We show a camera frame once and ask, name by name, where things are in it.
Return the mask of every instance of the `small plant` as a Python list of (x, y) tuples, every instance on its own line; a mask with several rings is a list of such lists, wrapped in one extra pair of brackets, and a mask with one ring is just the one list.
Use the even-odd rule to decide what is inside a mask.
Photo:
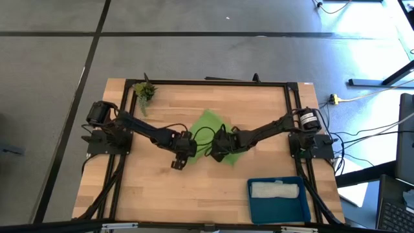
[(154, 96), (155, 90), (157, 90), (157, 88), (151, 82), (149, 82), (146, 73), (144, 73), (144, 78), (146, 82), (135, 84), (134, 89), (135, 94), (138, 97), (138, 105), (140, 106), (142, 114), (146, 117), (146, 107), (148, 107), (149, 101)]

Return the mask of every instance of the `gray floor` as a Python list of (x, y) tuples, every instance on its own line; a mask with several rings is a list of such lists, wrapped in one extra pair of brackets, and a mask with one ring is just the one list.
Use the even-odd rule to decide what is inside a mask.
[[(94, 31), (103, 5), (103, 0), (1, 1), (0, 30)], [(249, 80), (258, 72), (266, 81), (313, 82), (319, 102), (331, 93), (352, 98), (376, 89), (350, 88), (348, 79), (382, 79), (409, 61), (389, 17), (380, 3), (351, 3), (327, 15), (315, 11), (311, 0), (113, 1), (104, 31), (336, 32), (361, 39), (101, 38), (46, 221), (71, 217), (87, 147), (80, 125), (92, 102), (101, 99), (106, 79), (142, 78), (146, 72), (152, 79)], [(0, 225), (29, 221), (91, 39), (0, 37), (0, 141), (26, 148), (24, 157), (0, 156)], [(396, 121), (403, 92), (413, 93), (388, 91), (331, 107), (331, 131)], [(380, 164), (395, 158), (396, 139), (367, 140), (347, 153)]]

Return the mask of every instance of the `black monitor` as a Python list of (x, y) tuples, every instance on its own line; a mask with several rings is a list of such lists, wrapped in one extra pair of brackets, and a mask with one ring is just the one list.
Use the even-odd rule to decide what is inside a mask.
[[(400, 119), (414, 113), (414, 95), (402, 94)], [(414, 116), (398, 125), (399, 131), (414, 131)], [(397, 167), (395, 177), (414, 184), (414, 133), (399, 133), (397, 140)]]

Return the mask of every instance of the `white towel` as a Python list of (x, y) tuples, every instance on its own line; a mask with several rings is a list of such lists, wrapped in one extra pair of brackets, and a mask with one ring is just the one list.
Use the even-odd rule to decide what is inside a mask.
[(297, 184), (283, 184), (271, 182), (253, 182), (253, 198), (297, 198), (299, 196), (299, 187)]

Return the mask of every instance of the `green towel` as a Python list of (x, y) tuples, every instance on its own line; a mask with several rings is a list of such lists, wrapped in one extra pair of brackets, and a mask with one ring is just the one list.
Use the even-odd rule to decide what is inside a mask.
[[(224, 124), (226, 126), (226, 131), (231, 132), (232, 126), (229, 124), (226, 124), (221, 120), (221, 118), (216, 115), (212, 110), (206, 109), (204, 110), (204, 113), (200, 116), (200, 119), (196, 121), (196, 123), (193, 124), (193, 126), (190, 129), (190, 132), (193, 133), (193, 135), (199, 130), (200, 128), (204, 126), (208, 126), (212, 128), (215, 132), (217, 132), (221, 125)], [(195, 141), (198, 145), (200, 144), (206, 144), (212, 141), (213, 139), (213, 132), (209, 129), (202, 129), (198, 132), (197, 137), (195, 138)], [(194, 158), (189, 158), (188, 162), (191, 164), (195, 164), (197, 162), (197, 159), (202, 157), (204, 153), (209, 153), (210, 148), (212, 144), (209, 143), (205, 146), (197, 146), (197, 153), (195, 154)], [(234, 165), (234, 163), (239, 159), (239, 157), (243, 153), (231, 153), (224, 157), (223, 162), (226, 162), (230, 165)]]

